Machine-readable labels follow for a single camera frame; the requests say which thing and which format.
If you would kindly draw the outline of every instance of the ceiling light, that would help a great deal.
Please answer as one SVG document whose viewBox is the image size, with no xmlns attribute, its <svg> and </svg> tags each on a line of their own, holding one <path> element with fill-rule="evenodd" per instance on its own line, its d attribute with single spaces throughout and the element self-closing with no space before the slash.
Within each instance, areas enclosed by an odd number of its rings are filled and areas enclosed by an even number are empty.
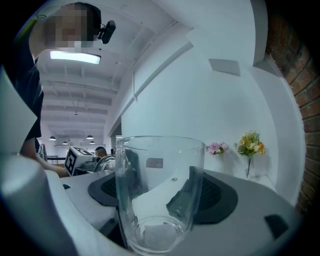
<svg viewBox="0 0 320 256">
<path fill-rule="evenodd" d="M 98 65 L 101 57 L 94 54 L 82 53 L 82 52 L 68 52 L 61 50 L 51 50 L 50 58 L 52 60 L 70 60 L 78 62 L 87 62 Z"/>
</svg>

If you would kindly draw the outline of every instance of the white wall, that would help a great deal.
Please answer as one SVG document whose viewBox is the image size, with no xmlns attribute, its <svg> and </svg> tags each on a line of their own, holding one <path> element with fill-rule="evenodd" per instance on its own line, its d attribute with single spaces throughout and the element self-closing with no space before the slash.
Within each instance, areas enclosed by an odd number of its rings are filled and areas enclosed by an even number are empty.
<svg viewBox="0 0 320 256">
<path fill-rule="evenodd" d="M 41 122 L 41 137 L 38 138 L 45 145 L 45 151 L 47 156 L 56 156 L 56 148 L 55 148 L 55 141 L 49 140 L 49 138 L 53 135 L 52 132 L 49 130 L 48 126 Z"/>
<path fill-rule="evenodd" d="M 105 136 L 112 134 L 122 122 L 123 137 L 174 135 L 199 139 L 206 144 L 224 141 L 230 145 L 229 152 L 217 157 L 206 154 L 204 167 L 243 177 L 247 162 L 235 152 L 234 143 L 244 132 L 256 130 L 266 147 L 266 155 L 256 155 L 251 166 L 251 170 L 263 175 L 257 182 L 276 188 L 294 205 L 293 190 L 300 187 L 303 164 L 297 165 L 294 174 L 286 167 L 290 159 L 284 159 L 280 153 L 282 141 L 278 142 L 278 127 L 274 123 L 278 126 L 279 120 L 274 121 L 274 110 L 269 109 L 273 93 L 269 91 L 265 97 L 266 92 L 252 72 L 253 63 L 265 51 L 262 38 L 266 38 L 267 26 L 263 24 L 266 19 L 255 23 L 254 15 L 259 14 L 253 13 L 249 0 L 154 2 L 180 23 L 163 33 L 137 62 L 135 90 L 132 72 L 122 80 L 109 112 Z M 255 9 L 265 17 L 263 5 Z M 237 61 L 239 76 L 212 71 L 209 59 Z M 290 107 L 285 109 L 291 116 L 295 115 L 294 111 Z M 299 127 L 297 118 L 291 120 L 290 125 Z"/>
<path fill-rule="evenodd" d="M 299 106 L 276 64 L 266 58 L 249 69 L 271 111 L 278 141 L 276 191 L 295 205 L 303 179 L 306 143 Z"/>
<path fill-rule="evenodd" d="M 275 185 L 278 144 L 268 105 L 250 74 L 242 76 L 212 71 L 208 60 L 192 48 L 139 94 L 121 117 L 124 137 L 141 135 L 182 136 L 207 145 L 230 145 L 226 159 L 206 155 L 204 168 L 243 177 L 246 159 L 234 151 L 244 132 L 256 130 L 267 154 L 254 158 L 252 169 L 271 174 Z"/>
<path fill-rule="evenodd" d="M 111 154 L 111 148 L 112 148 L 112 146 L 111 146 L 111 138 L 108 137 L 107 135 L 105 135 L 103 143 L 104 143 L 103 147 L 105 148 L 106 153 L 107 154 Z"/>
</svg>

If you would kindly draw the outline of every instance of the flower stem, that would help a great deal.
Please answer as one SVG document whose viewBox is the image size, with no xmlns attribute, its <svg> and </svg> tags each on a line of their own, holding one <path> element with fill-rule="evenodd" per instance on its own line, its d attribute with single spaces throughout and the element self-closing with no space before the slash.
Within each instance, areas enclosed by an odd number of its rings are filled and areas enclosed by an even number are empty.
<svg viewBox="0 0 320 256">
<path fill-rule="evenodd" d="M 248 172 L 247 172 L 247 174 L 246 174 L 246 177 L 247 177 L 247 178 L 248 178 L 248 175 L 249 175 L 251 159 L 252 159 L 252 157 L 249 157 L 249 158 L 248 158 L 249 166 L 248 166 Z"/>
</svg>

